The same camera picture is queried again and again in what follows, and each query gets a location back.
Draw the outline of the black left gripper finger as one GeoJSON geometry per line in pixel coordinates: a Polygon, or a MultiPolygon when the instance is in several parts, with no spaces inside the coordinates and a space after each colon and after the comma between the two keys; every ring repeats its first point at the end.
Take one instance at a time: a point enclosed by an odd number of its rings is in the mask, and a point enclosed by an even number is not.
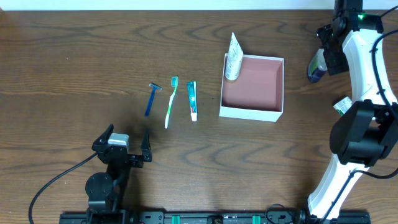
{"type": "Polygon", "coordinates": [[[101,147],[103,145],[106,145],[108,143],[108,139],[113,133],[114,125],[110,124],[108,128],[105,130],[104,133],[102,133],[94,142],[93,142],[93,147],[101,147]]]}
{"type": "Polygon", "coordinates": [[[141,152],[143,156],[151,155],[150,141],[149,141],[149,131],[146,130],[144,134],[144,138],[141,143],[141,152]]]}

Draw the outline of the clear pump bottle dark liquid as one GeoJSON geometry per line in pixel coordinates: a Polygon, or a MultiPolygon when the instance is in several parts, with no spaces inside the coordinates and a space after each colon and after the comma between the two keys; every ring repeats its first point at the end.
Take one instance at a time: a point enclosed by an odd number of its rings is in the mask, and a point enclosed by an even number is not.
{"type": "Polygon", "coordinates": [[[324,49],[318,49],[308,64],[308,80],[317,83],[327,72],[327,65],[324,58],[324,49]]]}

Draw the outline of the blue disposable razor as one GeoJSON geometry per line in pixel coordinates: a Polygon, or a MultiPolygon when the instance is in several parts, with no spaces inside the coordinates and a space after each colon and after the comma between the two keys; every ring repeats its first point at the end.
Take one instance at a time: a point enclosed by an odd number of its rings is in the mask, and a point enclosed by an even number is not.
{"type": "Polygon", "coordinates": [[[161,91],[162,90],[162,87],[156,85],[155,83],[150,83],[149,86],[152,88],[152,91],[151,91],[150,98],[149,98],[149,101],[148,101],[148,104],[147,104],[147,108],[146,108],[146,111],[145,111],[145,114],[144,114],[145,117],[148,117],[149,114],[150,114],[150,110],[152,108],[152,104],[153,104],[153,101],[154,101],[154,98],[155,98],[156,91],[161,91]]]}

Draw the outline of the white green soap packet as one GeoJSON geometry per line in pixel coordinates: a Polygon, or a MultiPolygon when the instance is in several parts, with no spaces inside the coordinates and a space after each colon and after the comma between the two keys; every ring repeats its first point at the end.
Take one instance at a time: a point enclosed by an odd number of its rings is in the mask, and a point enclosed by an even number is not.
{"type": "Polygon", "coordinates": [[[352,106],[353,102],[351,99],[346,96],[341,100],[338,100],[334,105],[333,108],[338,112],[340,116],[343,116],[352,106]]]}

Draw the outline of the green and white toothbrush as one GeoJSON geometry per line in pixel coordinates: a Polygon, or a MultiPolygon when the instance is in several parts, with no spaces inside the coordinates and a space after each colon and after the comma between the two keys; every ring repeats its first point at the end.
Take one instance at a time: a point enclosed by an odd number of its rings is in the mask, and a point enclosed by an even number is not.
{"type": "Polygon", "coordinates": [[[175,95],[177,93],[178,84],[179,84],[179,77],[173,76],[171,79],[171,86],[174,88],[174,91],[169,98],[169,105],[168,105],[167,114],[165,116],[165,123],[164,123],[165,129],[167,129],[169,127],[169,120],[170,120],[170,114],[171,114],[171,110],[172,110],[172,104],[173,104],[175,95]]]}

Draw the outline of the teal toothpaste tube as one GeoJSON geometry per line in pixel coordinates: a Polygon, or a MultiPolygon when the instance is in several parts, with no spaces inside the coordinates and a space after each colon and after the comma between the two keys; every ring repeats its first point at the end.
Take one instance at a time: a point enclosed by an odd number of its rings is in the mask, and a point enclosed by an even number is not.
{"type": "Polygon", "coordinates": [[[188,99],[190,104],[190,116],[192,121],[197,121],[197,83],[187,82],[188,99]]]}

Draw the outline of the white cream tube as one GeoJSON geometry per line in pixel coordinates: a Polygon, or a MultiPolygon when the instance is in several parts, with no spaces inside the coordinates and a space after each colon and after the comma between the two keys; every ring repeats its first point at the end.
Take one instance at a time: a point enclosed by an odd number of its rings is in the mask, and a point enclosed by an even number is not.
{"type": "Polygon", "coordinates": [[[239,77],[243,55],[243,50],[234,32],[232,32],[226,61],[226,70],[224,72],[226,79],[230,82],[235,82],[239,77]]]}

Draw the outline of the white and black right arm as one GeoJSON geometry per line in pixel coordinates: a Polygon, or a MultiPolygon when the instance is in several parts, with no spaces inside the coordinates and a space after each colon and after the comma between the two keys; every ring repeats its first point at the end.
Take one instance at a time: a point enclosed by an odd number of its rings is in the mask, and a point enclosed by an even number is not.
{"type": "Polygon", "coordinates": [[[321,47],[308,65],[308,79],[348,72],[352,104],[330,133],[331,161],[295,223],[369,223],[366,212],[341,206],[362,175],[397,143],[397,98],[387,77],[382,16],[363,10],[362,0],[335,2],[332,22],[317,30],[321,47]]]}

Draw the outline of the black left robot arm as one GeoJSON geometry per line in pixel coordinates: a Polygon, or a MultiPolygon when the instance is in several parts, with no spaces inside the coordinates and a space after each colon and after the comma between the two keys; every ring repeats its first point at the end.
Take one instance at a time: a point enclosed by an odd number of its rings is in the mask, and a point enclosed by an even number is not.
{"type": "Polygon", "coordinates": [[[93,174],[85,185],[88,196],[86,223],[132,223],[136,219],[123,209],[123,198],[132,168],[152,161],[149,132],[145,131],[140,154],[129,153],[129,136],[113,132],[111,124],[92,145],[98,159],[107,165],[105,172],[93,174]]]}

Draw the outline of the white box with pink interior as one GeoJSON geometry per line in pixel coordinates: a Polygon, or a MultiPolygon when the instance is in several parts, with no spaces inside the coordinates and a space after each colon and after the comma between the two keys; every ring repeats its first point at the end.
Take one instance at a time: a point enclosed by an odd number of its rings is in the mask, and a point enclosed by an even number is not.
{"type": "Polygon", "coordinates": [[[223,75],[220,117],[275,123],[283,112],[283,58],[244,55],[237,80],[223,75]]]}

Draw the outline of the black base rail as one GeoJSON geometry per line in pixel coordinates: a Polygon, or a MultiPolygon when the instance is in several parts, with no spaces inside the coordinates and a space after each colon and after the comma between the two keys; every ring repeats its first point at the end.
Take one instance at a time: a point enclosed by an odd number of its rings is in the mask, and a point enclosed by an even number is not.
{"type": "Polygon", "coordinates": [[[93,214],[86,212],[65,212],[60,215],[61,224],[81,223],[138,223],[138,224],[267,224],[267,223],[316,223],[295,217],[292,212],[271,210],[264,213],[164,213],[142,212],[138,215],[126,212],[116,214],[93,214]]]}

